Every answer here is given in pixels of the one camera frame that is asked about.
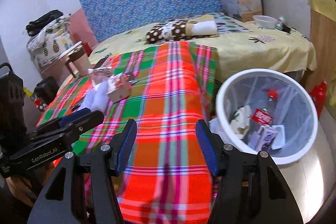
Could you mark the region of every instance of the red bottle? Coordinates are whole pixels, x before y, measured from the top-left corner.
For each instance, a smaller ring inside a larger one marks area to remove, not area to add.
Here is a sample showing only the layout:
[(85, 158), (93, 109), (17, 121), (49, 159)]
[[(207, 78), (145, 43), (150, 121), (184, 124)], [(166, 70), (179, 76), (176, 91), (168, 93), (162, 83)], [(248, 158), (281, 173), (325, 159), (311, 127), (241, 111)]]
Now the red bottle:
[(313, 99), (317, 116), (320, 117), (327, 96), (327, 82), (322, 81), (320, 85), (316, 85), (309, 95)]

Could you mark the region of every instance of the clear plastic bowl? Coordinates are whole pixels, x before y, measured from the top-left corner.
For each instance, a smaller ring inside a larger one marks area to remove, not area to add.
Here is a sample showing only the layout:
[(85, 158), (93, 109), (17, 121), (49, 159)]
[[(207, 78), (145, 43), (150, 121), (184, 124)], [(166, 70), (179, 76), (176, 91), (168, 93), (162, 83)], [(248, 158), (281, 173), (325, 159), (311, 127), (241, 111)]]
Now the clear plastic bowl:
[(253, 16), (254, 22), (257, 26), (265, 29), (274, 29), (277, 20), (268, 16)]

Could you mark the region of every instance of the plaid blanket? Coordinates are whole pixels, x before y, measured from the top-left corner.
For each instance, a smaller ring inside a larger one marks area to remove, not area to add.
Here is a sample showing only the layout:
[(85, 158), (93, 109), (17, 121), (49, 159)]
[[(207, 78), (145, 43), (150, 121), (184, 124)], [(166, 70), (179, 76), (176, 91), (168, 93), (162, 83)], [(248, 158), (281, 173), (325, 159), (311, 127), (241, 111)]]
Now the plaid blanket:
[[(111, 57), (114, 73), (134, 71), (131, 96), (110, 103), (104, 122), (75, 143), (79, 155), (94, 151), (120, 133), (128, 119), (137, 138), (118, 184), (125, 220), (135, 223), (206, 223), (211, 176), (195, 135), (208, 119), (217, 52), (189, 42), (170, 42)], [(91, 88), (88, 77), (70, 82), (49, 106), (41, 123), (68, 114)], [(90, 179), (85, 178), (90, 196)]]

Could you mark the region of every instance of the pillow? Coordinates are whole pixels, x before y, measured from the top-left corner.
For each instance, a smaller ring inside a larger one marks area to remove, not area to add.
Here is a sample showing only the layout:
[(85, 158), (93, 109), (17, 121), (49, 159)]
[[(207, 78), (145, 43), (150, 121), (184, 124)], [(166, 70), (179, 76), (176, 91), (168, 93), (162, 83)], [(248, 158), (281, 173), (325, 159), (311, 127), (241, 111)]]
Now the pillow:
[(213, 15), (173, 19), (167, 23), (155, 25), (146, 34), (146, 40), (150, 44), (161, 40), (175, 41), (205, 37), (218, 37), (217, 25)]

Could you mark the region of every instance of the black bag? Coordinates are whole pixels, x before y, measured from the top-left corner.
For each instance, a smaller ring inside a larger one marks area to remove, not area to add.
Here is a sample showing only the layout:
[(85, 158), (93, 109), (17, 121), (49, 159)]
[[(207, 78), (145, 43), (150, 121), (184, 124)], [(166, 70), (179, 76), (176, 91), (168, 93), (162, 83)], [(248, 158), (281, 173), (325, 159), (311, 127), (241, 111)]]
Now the black bag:
[(28, 32), (28, 35), (30, 37), (34, 37), (46, 25), (48, 25), (53, 20), (61, 17), (62, 15), (63, 15), (63, 13), (60, 12), (59, 10), (52, 10), (52, 11), (46, 13), (45, 15), (41, 16), (39, 19), (29, 22), (29, 24), (26, 26), (26, 30)]

